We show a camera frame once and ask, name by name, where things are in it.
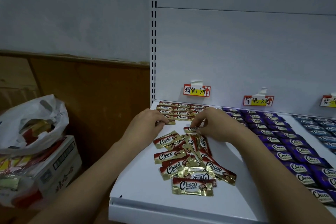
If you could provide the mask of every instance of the handwritten price label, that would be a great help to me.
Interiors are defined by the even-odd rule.
[[[255,96],[244,96],[243,105],[272,106],[274,96],[265,96],[265,98]]]
[[[336,107],[336,98],[333,96],[323,96],[320,106]]]
[[[202,86],[199,88],[191,87],[191,84],[185,84],[183,95],[191,95],[191,96],[198,96],[198,97],[205,97],[208,98],[210,96],[210,86]]]

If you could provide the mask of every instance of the white plastic bag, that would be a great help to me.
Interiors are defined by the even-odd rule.
[[[51,120],[55,128],[50,132],[40,133],[36,141],[27,145],[19,131],[31,119]],[[21,156],[38,153],[61,139],[68,123],[64,102],[54,95],[36,98],[13,107],[0,116],[0,154]]]

